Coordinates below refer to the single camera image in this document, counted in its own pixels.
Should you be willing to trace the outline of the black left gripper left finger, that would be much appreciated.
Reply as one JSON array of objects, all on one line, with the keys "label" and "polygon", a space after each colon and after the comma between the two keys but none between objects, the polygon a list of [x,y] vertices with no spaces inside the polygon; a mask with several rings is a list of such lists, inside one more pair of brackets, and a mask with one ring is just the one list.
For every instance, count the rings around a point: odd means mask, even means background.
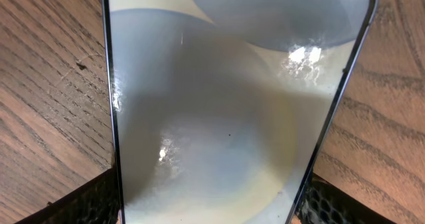
[{"label": "black left gripper left finger", "polygon": [[17,224],[116,224],[119,210],[117,171],[111,168]]}]

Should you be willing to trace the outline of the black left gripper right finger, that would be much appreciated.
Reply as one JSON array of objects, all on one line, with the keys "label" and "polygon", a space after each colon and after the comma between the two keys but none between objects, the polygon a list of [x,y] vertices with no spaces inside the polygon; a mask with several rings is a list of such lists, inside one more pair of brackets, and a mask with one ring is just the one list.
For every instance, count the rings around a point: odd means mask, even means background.
[{"label": "black left gripper right finger", "polygon": [[302,224],[394,224],[314,173],[296,207]]}]

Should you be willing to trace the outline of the Samsung Galaxy smartphone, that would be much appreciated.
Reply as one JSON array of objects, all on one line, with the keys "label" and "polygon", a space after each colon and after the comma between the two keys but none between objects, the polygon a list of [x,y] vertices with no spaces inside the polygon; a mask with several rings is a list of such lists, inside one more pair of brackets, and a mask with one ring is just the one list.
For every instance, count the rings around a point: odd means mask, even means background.
[{"label": "Samsung Galaxy smartphone", "polygon": [[378,0],[102,0],[123,223],[287,223]]}]

